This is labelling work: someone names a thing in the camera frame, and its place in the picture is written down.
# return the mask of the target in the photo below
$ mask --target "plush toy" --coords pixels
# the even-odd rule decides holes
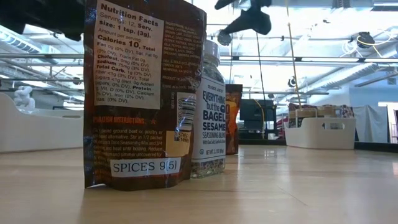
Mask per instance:
[[[14,93],[14,103],[16,106],[25,106],[27,108],[35,108],[35,100],[30,97],[32,92],[32,87],[30,86],[20,86],[18,90]]]

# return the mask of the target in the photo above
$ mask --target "white curtain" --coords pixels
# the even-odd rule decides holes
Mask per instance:
[[[354,107],[356,131],[360,142],[387,143],[387,108],[380,106]]]

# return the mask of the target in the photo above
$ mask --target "computer monitor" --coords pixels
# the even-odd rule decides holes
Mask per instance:
[[[257,100],[257,102],[261,105],[264,110],[264,120],[265,121],[273,121],[274,120],[274,101],[266,100]],[[256,103],[253,99],[242,99],[241,102],[241,112],[240,112],[240,120],[241,121],[262,121],[262,110],[261,107]]]

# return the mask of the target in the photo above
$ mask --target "spice jar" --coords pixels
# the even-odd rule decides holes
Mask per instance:
[[[204,54],[201,83],[197,90],[192,178],[218,174],[225,168],[225,84],[217,69],[220,64],[218,45],[206,40]]]

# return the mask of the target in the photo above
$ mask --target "white label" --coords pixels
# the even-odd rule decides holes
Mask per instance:
[[[193,93],[177,93],[177,130],[191,131],[197,97]]]
[[[111,159],[112,177],[143,177],[180,172],[181,158]]]
[[[160,109],[164,22],[98,0],[95,105]]]
[[[197,90],[192,159],[210,161],[225,156],[225,109],[225,84],[202,76]]]

